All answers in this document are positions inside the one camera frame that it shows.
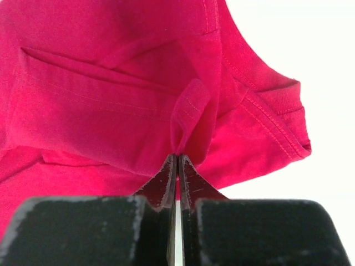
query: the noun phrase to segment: white surface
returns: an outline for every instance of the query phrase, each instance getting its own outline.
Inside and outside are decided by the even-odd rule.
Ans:
[[[355,265],[355,1],[227,0],[227,4],[253,50],[274,70],[301,82],[313,153],[221,192],[229,198],[319,202]],[[180,239],[176,245],[181,248]],[[181,253],[176,254],[176,265],[182,265]]]

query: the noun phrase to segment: t-shirt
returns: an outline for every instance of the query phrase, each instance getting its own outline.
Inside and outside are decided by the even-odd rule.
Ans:
[[[300,83],[225,0],[0,2],[0,238],[29,197],[129,195],[171,153],[217,189],[311,153]]]

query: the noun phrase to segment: red shirt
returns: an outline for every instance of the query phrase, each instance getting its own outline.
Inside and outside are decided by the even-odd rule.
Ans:
[[[0,238],[28,197],[128,195],[173,152],[216,188],[311,152],[300,83],[225,0],[3,0],[0,66]]]

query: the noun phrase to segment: garment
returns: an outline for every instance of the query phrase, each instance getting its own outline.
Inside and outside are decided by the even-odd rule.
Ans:
[[[311,153],[300,83],[225,0],[3,0],[0,65],[0,238],[28,197],[128,195],[170,153],[217,189]]]

